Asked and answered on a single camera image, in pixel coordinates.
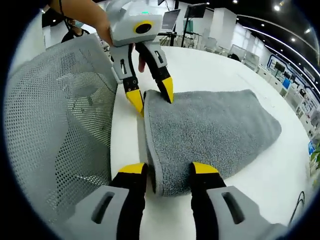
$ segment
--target towel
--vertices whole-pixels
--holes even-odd
[[[251,90],[190,91],[174,94],[172,104],[148,90],[144,125],[153,191],[158,196],[190,192],[189,165],[218,169],[226,179],[270,147],[280,123]]]

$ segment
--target ceiling light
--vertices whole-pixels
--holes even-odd
[[[268,45],[265,45],[265,46],[266,46],[268,49],[271,49],[271,50],[273,50],[274,52],[280,54],[280,55],[281,55],[284,59],[286,59],[288,62],[292,63],[292,65],[293,65],[294,67],[296,67],[296,69],[298,69],[301,73],[303,73],[304,76],[310,81],[310,83],[311,83],[314,87],[316,87],[316,85],[315,85],[314,82],[308,77],[308,75],[307,75],[304,71],[302,71],[301,68],[298,67],[293,61],[291,61],[291,60],[290,60],[289,58],[287,58],[285,55],[283,55],[282,53],[280,53],[280,52],[278,52],[277,50],[273,49],[272,47],[270,47],[270,46],[268,46]]]
[[[276,10],[277,12],[279,12],[280,11],[280,6],[279,5],[274,5],[273,9]]]
[[[266,33],[262,32],[262,31],[254,29],[254,28],[250,28],[250,27],[247,27],[247,26],[243,26],[243,28],[244,29],[248,29],[250,31],[254,31],[254,32],[260,33],[262,35],[265,35],[265,36],[267,36],[267,37],[269,37],[269,38],[271,38],[273,40],[276,40],[278,43],[281,43],[282,45],[286,46],[288,49],[290,49],[295,54],[297,54],[300,58],[302,58],[314,70],[314,72],[320,77],[320,73],[318,72],[318,70],[300,52],[296,51],[294,48],[292,48],[288,44],[284,43],[283,41],[280,41],[279,39],[275,38],[274,36],[270,36],[269,34],[266,34]]]

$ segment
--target person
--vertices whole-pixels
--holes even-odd
[[[107,13],[92,0],[47,0],[47,3],[56,12],[95,28],[102,40],[113,45]],[[143,73],[145,66],[146,62],[139,57],[139,72]]]
[[[90,34],[90,32],[81,28],[84,25],[82,22],[76,21],[76,20],[69,18],[69,17],[66,18],[66,22],[69,26],[69,31],[67,32],[66,35],[64,35],[61,43],[64,43],[66,41],[69,41],[69,40],[77,38],[77,37],[81,37],[83,35]]]

